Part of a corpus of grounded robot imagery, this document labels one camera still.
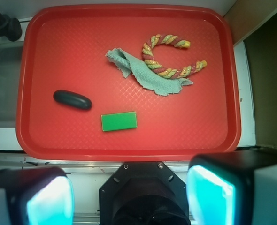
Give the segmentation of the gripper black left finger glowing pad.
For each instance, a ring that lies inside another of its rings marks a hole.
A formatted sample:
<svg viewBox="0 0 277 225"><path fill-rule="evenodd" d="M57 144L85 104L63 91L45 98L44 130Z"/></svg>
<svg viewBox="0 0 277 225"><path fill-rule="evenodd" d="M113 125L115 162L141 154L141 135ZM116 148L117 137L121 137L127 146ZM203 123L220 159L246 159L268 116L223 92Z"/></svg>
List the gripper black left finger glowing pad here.
<svg viewBox="0 0 277 225"><path fill-rule="evenodd" d="M74 207L62 169L0 170L0 225L71 225Z"/></svg>

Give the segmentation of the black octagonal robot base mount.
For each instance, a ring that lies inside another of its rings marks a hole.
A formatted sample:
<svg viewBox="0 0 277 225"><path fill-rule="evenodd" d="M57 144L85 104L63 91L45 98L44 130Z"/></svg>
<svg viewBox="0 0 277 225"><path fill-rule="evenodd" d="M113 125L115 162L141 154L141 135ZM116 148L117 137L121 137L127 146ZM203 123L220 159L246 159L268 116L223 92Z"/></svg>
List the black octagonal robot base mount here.
<svg viewBox="0 0 277 225"><path fill-rule="evenodd" d="M126 162L99 188L102 225L189 225L186 184L163 162Z"/></svg>

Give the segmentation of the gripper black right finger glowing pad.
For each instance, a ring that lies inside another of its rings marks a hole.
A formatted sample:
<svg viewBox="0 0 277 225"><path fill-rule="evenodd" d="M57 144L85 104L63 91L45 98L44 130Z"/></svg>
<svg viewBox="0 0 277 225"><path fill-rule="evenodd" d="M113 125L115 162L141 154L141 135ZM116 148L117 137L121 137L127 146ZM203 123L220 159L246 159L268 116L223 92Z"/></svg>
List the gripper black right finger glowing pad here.
<svg viewBox="0 0 277 225"><path fill-rule="evenodd" d="M277 150L198 154L186 193L199 225L277 225Z"/></svg>

